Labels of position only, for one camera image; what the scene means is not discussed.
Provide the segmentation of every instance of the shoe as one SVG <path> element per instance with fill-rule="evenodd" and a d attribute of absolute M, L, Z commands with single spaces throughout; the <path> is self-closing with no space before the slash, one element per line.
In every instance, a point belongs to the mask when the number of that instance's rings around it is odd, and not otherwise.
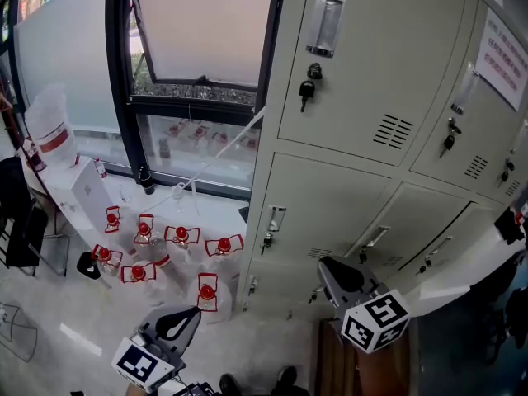
<path fill-rule="evenodd" d="M 279 379 L 277 380 L 277 388 L 287 388 L 295 384 L 297 380 L 297 369 L 294 366 L 286 366 L 279 373 Z"/>
<path fill-rule="evenodd" d="M 228 396 L 242 396 L 242 390 L 231 374 L 224 374 L 220 377 L 220 392 Z"/>

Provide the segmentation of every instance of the locker handle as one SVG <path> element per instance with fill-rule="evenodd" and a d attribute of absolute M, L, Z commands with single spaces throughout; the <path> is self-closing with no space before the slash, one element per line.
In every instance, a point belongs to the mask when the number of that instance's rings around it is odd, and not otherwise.
<path fill-rule="evenodd" d="M 369 236 L 366 240 L 366 244 L 363 245 L 363 248 L 372 248 L 376 245 L 380 239 L 390 230 L 390 226 L 378 226 L 376 230 Z"/>
<path fill-rule="evenodd" d="M 439 251 L 442 250 L 442 248 L 447 245 L 449 243 L 449 241 L 453 239 L 452 236 L 448 236 L 447 238 L 445 238 L 442 242 L 440 242 L 436 247 L 435 249 L 433 249 L 431 252 L 429 252 L 429 255 L 435 255 L 437 254 Z"/>

